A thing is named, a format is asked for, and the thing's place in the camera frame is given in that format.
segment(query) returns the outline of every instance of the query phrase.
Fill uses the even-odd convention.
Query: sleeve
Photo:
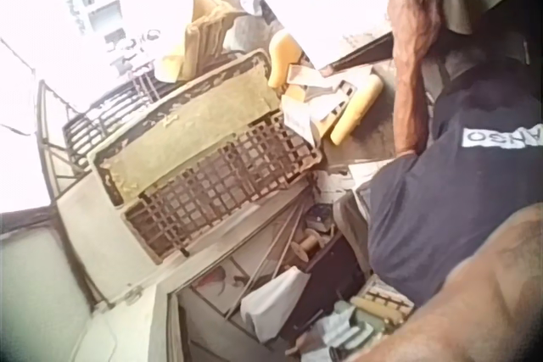
[[[418,160],[415,153],[400,156],[385,165],[370,184],[370,219],[372,223],[386,218],[390,208],[404,195],[406,174]]]

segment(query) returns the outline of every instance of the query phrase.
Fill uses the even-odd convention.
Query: man
[[[397,158],[371,185],[370,264],[421,307],[360,361],[511,360],[543,310],[543,125],[523,66],[488,61],[439,96],[421,64],[440,0],[389,0]]]

